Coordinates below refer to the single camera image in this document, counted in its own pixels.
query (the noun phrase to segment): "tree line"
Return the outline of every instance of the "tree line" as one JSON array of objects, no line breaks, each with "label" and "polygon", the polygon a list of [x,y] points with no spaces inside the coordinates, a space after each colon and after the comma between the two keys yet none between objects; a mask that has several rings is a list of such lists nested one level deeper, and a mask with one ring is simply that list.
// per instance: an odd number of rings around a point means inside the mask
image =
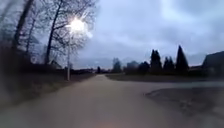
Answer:
[{"label": "tree line", "polygon": [[186,74],[189,70],[186,56],[181,46],[178,47],[176,63],[174,63],[171,57],[165,57],[165,61],[162,64],[161,57],[158,50],[152,50],[150,63],[144,61],[138,63],[132,61],[122,67],[121,61],[115,58],[113,61],[112,73],[125,72],[126,74],[154,74],[154,75],[175,75]]}]

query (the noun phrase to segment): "building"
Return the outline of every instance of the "building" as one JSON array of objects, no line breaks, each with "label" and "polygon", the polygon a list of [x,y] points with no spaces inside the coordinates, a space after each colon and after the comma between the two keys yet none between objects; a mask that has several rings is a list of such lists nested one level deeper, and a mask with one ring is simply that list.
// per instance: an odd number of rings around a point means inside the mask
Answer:
[{"label": "building", "polygon": [[202,69],[207,75],[224,75],[224,51],[207,55],[202,64]]}]

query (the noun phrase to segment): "grass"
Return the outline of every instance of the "grass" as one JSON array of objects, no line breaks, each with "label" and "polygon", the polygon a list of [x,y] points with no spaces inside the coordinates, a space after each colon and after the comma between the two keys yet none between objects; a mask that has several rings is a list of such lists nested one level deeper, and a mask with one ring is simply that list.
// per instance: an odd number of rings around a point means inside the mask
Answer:
[{"label": "grass", "polygon": [[107,78],[117,81],[137,81],[137,82],[200,82],[217,81],[223,79],[205,78],[205,77],[183,77],[183,76],[159,76],[159,75],[125,75],[108,74]]},{"label": "grass", "polygon": [[193,116],[211,112],[216,106],[223,106],[224,88],[161,89],[146,96],[164,107]]},{"label": "grass", "polygon": [[71,81],[60,75],[25,74],[4,79],[7,90],[15,103],[38,98],[71,84],[91,78],[94,74],[72,75]]}]

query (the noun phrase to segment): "ground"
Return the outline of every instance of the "ground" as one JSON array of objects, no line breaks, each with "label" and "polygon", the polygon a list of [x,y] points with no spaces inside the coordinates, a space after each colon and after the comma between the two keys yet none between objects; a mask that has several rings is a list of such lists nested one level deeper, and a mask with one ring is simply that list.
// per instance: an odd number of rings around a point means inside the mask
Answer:
[{"label": "ground", "polygon": [[4,128],[204,128],[221,127],[210,115],[189,117],[146,96],[164,88],[222,86],[222,82],[120,82],[98,75],[0,113]]}]

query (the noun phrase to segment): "cloud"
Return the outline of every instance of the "cloud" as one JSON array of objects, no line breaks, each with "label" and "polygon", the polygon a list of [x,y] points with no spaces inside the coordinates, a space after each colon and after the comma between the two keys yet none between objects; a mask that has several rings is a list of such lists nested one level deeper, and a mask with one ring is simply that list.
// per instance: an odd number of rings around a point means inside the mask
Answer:
[{"label": "cloud", "polygon": [[181,45],[193,64],[192,56],[224,50],[223,0],[101,0],[100,6],[81,56],[144,60],[158,49],[175,57]]}]

